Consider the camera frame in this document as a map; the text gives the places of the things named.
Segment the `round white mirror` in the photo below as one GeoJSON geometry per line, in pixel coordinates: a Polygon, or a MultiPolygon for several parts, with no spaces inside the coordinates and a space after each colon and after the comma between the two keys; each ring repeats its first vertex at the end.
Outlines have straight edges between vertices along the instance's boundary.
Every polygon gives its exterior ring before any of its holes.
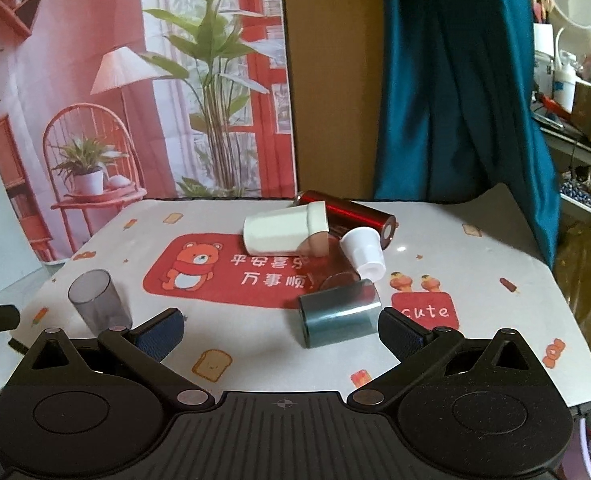
{"type": "Polygon", "coordinates": [[[591,0],[550,0],[549,21],[554,30],[569,28],[591,32],[591,0]]]}

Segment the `white bear print tablecloth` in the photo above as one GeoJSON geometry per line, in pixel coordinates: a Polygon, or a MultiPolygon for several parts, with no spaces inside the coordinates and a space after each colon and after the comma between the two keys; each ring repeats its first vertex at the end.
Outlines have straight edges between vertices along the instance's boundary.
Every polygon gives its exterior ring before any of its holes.
{"type": "MultiPolygon", "coordinates": [[[[249,255],[244,220],[283,208],[280,200],[128,206],[39,289],[12,344],[27,348],[49,327],[88,337],[68,291],[82,274],[105,270],[135,324],[169,308],[184,315],[184,338],[166,364],[211,393],[350,393],[395,358],[373,334],[306,344],[301,298],[345,282],[350,269],[339,250],[315,260],[249,255]]],[[[507,188],[458,205],[385,202],[381,209],[399,224],[376,284],[384,306],[469,338],[519,330],[565,402],[591,402],[591,352],[507,188]]]]}

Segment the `brown transparent plastic cup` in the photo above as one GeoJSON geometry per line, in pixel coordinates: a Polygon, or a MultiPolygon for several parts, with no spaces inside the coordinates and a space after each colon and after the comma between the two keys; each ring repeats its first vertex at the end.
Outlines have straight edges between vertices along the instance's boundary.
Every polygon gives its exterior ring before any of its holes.
{"type": "Polygon", "coordinates": [[[310,252],[301,252],[294,258],[297,275],[305,278],[305,292],[320,292],[358,282],[361,277],[346,259],[338,237],[327,235],[328,253],[314,256],[310,252]]]}

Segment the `small white ridged cup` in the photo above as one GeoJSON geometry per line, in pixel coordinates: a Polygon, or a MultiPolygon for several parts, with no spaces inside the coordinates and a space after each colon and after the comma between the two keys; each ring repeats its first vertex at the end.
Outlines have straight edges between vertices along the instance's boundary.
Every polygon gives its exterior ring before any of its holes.
{"type": "Polygon", "coordinates": [[[380,281],[387,272],[379,233],[369,226],[358,226],[340,238],[347,261],[362,280],[380,281]]]}

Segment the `large white cylinder cup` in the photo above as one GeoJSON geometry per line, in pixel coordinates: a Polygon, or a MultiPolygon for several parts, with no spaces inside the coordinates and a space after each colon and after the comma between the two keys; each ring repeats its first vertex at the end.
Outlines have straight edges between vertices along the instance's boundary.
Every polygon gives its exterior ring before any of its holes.
{"type": "Polygon", "coordinates": [[[326,203],[254,214],[244,220],[242,236],[251,256],[326,257],[330,247],[326,203]]]}

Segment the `teal blue curtain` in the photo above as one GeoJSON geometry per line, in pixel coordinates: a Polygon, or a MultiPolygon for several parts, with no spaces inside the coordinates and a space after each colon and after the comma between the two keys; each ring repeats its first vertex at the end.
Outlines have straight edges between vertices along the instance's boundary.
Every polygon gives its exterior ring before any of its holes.
{"type": "Polygon", "coordinates": [[[502,184],[547,263],[558,177],[532,117],[531,0],[383,0],[379,200],[455,204],[502,184]]]}

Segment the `teal transparent plastic cup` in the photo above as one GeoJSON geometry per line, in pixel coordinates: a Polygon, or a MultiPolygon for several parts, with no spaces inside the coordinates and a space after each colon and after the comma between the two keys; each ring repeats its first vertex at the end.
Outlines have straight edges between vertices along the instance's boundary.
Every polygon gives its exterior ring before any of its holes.
{"type": "Polygon", "coordinates": [[[376,333],[382,301],[376,285],[361,280],[297,299],[306,348],[376,333]]]}

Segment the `pink room printed backdrop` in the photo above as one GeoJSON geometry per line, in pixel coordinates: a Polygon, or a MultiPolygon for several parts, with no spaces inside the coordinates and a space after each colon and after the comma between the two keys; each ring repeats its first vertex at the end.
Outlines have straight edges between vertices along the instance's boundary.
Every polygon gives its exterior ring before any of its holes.
{"type": "Polygon", "coordinates": [[[282,0],[0,0],[0,177],[42,262],[143,198],[285,198],[282,0]]]}

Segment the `cluttered side shelf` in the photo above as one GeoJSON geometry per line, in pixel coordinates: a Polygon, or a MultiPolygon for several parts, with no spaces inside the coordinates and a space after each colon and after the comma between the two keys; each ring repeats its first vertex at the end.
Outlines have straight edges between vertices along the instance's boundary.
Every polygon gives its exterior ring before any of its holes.
{"type": "Polygon", "coordinates": [[[576,56],[576,82],[591,84],[591,32],[569,28],[553,29],[550,0],[531,0],[534,44],[532,114],[542,126],[553,153],[561,183],[565,214],[591,226],[591,141],[576,129],[567,113],[553,99],[553,78],[562,50],[576,56]]]}

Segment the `red metallic tumbler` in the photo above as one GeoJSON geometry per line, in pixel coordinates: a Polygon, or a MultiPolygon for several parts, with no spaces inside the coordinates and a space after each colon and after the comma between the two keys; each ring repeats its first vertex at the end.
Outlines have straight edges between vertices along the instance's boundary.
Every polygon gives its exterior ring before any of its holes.
{"type": "Polygon", "coordinates": [[[329,231],[335,237],[341,238],[350,230],[368,226],[378,233],[382,249],[387,249],[391,244],[397,228],[397,220],[393,214],[314,190],[297,194],[293,205],[301,206],[314,202],[326,204],[329,231]]]}

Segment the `white pump bottle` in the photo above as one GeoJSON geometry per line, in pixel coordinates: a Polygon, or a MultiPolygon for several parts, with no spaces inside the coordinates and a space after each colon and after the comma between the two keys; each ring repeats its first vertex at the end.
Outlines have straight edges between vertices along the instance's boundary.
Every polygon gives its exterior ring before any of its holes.
{"type": "Polygon", "coordinates": [[[567,112],[572,112],[576,72],[574,63],[576,56],[562,50],[556,62],[555,78],[553,78],[553,99],[567,112]]]}

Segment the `grey transparent plastic cup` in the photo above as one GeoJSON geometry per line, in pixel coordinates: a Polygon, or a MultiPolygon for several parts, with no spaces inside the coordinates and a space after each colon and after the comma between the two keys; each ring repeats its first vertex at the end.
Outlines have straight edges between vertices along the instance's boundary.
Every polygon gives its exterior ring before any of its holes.
{"type": "Polygon", "coordinates": [[[108,271],[94,269],[79,275],[68,288],[68,300],[94,336],[112,327],[132,328],[132,315],[108,271]]]}

